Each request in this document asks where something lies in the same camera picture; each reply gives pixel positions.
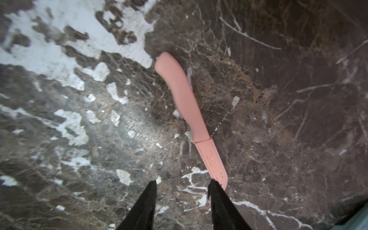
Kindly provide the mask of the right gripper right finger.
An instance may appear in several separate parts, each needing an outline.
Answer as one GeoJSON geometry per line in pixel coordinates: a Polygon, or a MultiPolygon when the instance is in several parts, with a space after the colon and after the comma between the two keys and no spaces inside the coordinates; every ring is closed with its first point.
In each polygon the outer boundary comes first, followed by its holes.
{"type": "Polygon", "coordinates": [[[214,230],[251,230],[221,185],[212,179],[208,186],[214,230]]]}

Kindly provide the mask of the pink fruit knife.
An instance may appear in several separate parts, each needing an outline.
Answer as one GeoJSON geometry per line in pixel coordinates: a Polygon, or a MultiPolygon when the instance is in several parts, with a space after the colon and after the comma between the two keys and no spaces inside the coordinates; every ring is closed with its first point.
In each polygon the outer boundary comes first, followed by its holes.
{"type": "Polygon", "coordinates": [[[216,145],[209,135],[183,68],[171,54],[164,52],[159,55],[155,63],[155,70],[168,84],[177,110],[190,127],[192,141],[195,143],[211,178],[218,181],[223,189],[226,189],[228,175],[216,145]]]}

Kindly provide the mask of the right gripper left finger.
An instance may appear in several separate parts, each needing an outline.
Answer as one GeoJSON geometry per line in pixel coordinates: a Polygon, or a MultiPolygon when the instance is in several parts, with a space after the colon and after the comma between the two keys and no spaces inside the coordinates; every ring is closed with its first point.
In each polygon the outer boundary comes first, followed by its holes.
{"type": "Polygon", "coordinates": [[[156,199],[157,183],[154,180],[148,183],[116,230],[153,230],[156,199]]]}

